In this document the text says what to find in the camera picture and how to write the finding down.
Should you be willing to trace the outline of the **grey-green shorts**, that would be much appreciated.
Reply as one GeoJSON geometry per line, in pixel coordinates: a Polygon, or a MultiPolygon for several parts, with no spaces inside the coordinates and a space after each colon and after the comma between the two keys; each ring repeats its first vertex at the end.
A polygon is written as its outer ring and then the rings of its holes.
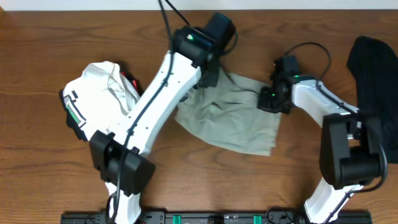
{"type": "Polygon", "coordinates": [[[257,108],[267,84],[220,70],[216,87],[192,88],[177,105],[175,120],[202,141],[231,151],[270,156],[280,113],[257,108]]]}

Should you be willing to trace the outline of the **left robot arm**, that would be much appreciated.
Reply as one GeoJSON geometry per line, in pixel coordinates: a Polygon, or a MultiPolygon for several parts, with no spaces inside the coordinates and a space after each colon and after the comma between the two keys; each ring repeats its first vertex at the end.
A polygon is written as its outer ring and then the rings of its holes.
{"type": "Polygon", "coordinates": [[[170,49],[137,105],[110,132],[91,137],[94,168],[109,190],[106,223],[134,223],[139,195],[154,175],[147,159],[154,141],[178,102],[195,85],[216,84],[220,57],[236,29],[184,26],[170,38],[170,49]]]}

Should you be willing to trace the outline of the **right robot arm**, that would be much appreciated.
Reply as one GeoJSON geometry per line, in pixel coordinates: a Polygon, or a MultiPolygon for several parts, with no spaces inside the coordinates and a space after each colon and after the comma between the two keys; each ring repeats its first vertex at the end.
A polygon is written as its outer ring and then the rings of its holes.
{"type": "Polygon", "coordinates": [[[308,75],[275,78],[260,90],[257,107],[270,113],[305,111],[322,129],[322,179],[295,222],[336,223],[355,194],[373,192],[386,181],[387,157],[377,116],[363,113],[308,75]]]}

